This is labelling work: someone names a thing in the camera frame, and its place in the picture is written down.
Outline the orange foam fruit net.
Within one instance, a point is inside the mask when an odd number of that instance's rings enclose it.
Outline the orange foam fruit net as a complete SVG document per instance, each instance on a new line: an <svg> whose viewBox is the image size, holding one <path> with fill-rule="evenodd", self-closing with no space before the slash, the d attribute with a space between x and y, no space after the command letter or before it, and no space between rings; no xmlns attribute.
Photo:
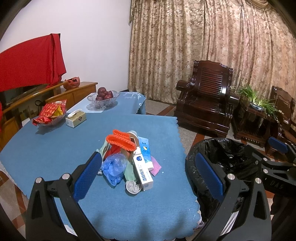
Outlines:
<svg viewBox="0 0 296 241"><path fill-rule="evenodd" d="M106 141L111 145L119 146L129 152L135 151L137 148L136 144L130 140L129 136L122 137L117 135L108 135L106 137Z"/></svg>

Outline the beige tissue box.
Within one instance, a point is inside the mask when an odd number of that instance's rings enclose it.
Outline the beige tissue box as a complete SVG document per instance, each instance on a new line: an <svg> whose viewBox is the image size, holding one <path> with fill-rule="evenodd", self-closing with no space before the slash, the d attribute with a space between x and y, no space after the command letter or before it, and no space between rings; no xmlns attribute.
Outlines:
<svg viewBox="0 0 296 241"><path fill-rule="evenodd" d="M86 121L86 113L81 109L73 111L66 117L66 125L71 128L75 128L84 121Z"/></svg>

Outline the dark wooden side table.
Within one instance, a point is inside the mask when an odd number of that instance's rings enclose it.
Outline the dark wooden side table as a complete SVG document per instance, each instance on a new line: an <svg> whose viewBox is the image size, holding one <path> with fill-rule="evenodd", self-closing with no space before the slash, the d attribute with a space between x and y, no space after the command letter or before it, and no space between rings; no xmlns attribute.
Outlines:
<svg viewBox="0 0 296 241"><path fill-rule="evenodd" d="M271 127L278 123L263 110L253 108L248 99L241 97L234 109L231 124L235 139L244 139L263 148L270 137Z"/></svg>

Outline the floral beige curtain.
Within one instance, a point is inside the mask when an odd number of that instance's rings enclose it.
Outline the floral beige curtain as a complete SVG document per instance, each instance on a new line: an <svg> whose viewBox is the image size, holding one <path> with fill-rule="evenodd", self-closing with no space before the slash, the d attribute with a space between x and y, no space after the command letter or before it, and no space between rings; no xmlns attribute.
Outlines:
<svg viewBox="0 0 296 241"><path fill-rule="evenodd" d="M295 34L267 1L132 1L128 88L176 103L196 60L233 69L232 86L295 96Z"/></svg>

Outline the glass fruit bowl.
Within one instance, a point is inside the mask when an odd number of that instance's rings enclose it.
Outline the glass fruit bowl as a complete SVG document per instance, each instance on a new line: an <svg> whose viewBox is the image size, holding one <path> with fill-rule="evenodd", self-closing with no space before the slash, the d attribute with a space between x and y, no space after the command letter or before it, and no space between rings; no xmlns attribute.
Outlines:
<svg viewBox="0 0 296 241"><path fill-rule="evenodd" d="M97 94L96 93L91 93L88 97L87 100L90 101L93 107L96 109L105 109L105 108L112 108L116 105L116 99L119 97L120 93L117 91L112 90L111 91L113 94L112 98L106 98L102 100L96 99Z"/></svg>

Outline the blue tablecloth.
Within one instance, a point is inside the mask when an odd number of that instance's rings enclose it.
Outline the blue tablecloth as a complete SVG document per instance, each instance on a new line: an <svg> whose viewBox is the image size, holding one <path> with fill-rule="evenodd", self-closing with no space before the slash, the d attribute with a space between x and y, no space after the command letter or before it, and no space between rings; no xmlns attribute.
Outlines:
<svg viewBox="0 0 296 241"><path fill-rule="evenodd" d="M148 138L152 156L161 165L152 189L135 196L125 182L112 187L97 176L84 199L83 212L101 236L116 240L172 240L189 237L200 220L185 173L185 150L174 117L124 114L122 111L88 113L75 128L61 123L38 128L27 123L1 151L1 163L25 195L34 181L56 180L72 173L99 149L113 130L136 131Z"/></svg>

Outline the pink face mask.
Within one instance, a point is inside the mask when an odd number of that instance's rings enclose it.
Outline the pink face mask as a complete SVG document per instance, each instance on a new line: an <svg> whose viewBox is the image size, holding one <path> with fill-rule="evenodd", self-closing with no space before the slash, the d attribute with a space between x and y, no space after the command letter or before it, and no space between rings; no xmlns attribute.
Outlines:
<svg viewBox="0 0 296 241"><path fill-rule="evenodd" d="M152 164L153 164L153 169L150 170L150 173L153 176L156 176L159 173L159 171L161 170L162 167L153 156L151 156L151 161L152 161Z"/></svg>

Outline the blue disposable glove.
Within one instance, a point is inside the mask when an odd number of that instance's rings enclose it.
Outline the blue disposable glove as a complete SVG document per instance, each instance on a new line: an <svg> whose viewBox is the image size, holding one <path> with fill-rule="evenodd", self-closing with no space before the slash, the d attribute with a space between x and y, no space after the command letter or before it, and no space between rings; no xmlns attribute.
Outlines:
<svg viewBox="0 0 296 241"><path fill-rule="evenodd" d="M101 170L111 186L115 187L121 182L126 165L127 159L122 153L112 154L103 161Z"/></svg>

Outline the black lined trash bin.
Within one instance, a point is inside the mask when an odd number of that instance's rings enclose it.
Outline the black lined trash bin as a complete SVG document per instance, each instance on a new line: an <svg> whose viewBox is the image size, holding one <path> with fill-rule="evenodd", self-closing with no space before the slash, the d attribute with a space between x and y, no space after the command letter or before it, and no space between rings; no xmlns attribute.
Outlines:
<svg viewBox="0 0 296 241"><path fill-rule="evenodd" d="M256 178L260 178L262 181L262 173L240 172L240 148L243 145L244 144L228 138L209 138L198 142L189 151L185 162L186 174L191 182L192 188L197 195L197 200L201 208L202 219L205 222L205 225L214 214L214 211L218 208L219 201L214 198L212 194L210 194L204 179L201 177L201 174L195 166L196 154L199 152L204 154L212 164L218 165L226 174L234 174L239 180L244 181L247 185ZM237 214L244 203L243 199L243 195L240 195L237 198L233 213L222 230L223 235L231 230Z"/></svg>

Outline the white blue medicine box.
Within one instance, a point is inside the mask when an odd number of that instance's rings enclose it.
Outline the white blue medicine box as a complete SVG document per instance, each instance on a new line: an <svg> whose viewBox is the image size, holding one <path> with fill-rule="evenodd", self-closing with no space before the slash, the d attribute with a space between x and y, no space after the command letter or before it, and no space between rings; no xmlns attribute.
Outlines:
<svg viewBox="0 0 296 241"><path fill-rule="evenodd" d="M146 166L144 156L140 151L140 147L136 147L135 151L133 151L132 160L135 165L140 183L142 185L142 189L144 191L152 189L154 181L151 177L151 173Z"/></svg>

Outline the red plastic bag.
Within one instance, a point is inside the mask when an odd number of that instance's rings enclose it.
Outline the red plastic bag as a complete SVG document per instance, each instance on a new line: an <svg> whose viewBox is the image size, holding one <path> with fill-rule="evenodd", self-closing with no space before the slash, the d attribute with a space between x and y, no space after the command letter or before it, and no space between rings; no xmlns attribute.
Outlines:
<svg viewBox="0 0 296 241"><path fill-rule="evenodd" d="M108 151L105 153L105 156L104 156L104 160L110 156L110 155L113 155L113 154L117 154L117 153L120 153L121 152L121 147L117 146L117 145L112 145Z"/></svg>

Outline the blue white paper cup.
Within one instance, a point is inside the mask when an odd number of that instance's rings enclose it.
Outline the blue white paper cup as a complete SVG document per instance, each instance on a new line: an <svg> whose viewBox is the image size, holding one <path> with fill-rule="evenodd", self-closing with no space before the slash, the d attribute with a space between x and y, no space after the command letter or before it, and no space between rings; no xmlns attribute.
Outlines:
<svg viewBox="0 0 296 241"><path fill-rule="evenodd" d="M138 140L137 132L129 131L127 133L129 135L128 145L129 145L130 151L134 152L139 147L139 140Z"/></svg>

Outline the red snack packets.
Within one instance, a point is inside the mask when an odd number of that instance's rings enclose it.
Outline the red snack packets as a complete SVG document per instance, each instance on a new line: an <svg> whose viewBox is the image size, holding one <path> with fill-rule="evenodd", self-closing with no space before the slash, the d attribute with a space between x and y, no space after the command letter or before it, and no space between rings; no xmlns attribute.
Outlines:
<svg viewBox="0 0 296 241"><path fill-rule="evenodd" d="M67 100L58 100L51 103L46 103L42 108L40 114L32 120L34 126L38 126L38 123L48 123L52 118L56 118L66 113Z"/></svg>

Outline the green rubber glove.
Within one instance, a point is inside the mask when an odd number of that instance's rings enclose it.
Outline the green rubber glove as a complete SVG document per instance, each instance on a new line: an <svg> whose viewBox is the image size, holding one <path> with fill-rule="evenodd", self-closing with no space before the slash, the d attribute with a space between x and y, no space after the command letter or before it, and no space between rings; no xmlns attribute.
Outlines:
<svg viewBox="0 0 296 241"><path fill-rule="evenodd" d="M97 150L97 152L99 152L100 154L101 154L101 156L102 156L102 163L103 163L103 161L105 161L104 160L104 156L105 156L105 153L108 151L108 149L111 147L112 145L111 144L109 144L106 140L104 141L104 144L102 145L102 147L99 149L99 150ZM126 157L126 159L127 159L127 165L126 165L126 169L125 169L125 171L124 171L124 176L123 176L123 179L125 180L125 181L137 181L137 178L136 178L136 176L135 176L135 174L134 174L134 170L133 170L133 165L132 165L132 163L128 160L128 157L129 157L129 152L125 152L125 150L121 150L121 152L120 153L122 153L122 154L124 154L125 155L125 157ZM99 169L99 171L98 171L98 173L97 173L98 175L103 175L104 176L104 174L102 173L102 170L101 170L101 167L100 167L100 169Z"/></svg>

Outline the blue hand cream tube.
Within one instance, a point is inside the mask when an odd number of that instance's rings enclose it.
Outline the blue hand cream tube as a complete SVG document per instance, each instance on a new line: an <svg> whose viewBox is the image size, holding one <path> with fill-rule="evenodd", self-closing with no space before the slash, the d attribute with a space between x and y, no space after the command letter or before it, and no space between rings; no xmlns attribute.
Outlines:
<svg viewBox="0 0 296 241"><path fill-rule="evenodd" d="M139 147L140 147L141 153L142 153L143 158L145 160L145 165L149 171L152 171L154 169L154 165L153 165L152 159L151 159L151 150L150 150L150 146L149 146L149 139L139 136L138 141L139 141Z"/></svg>

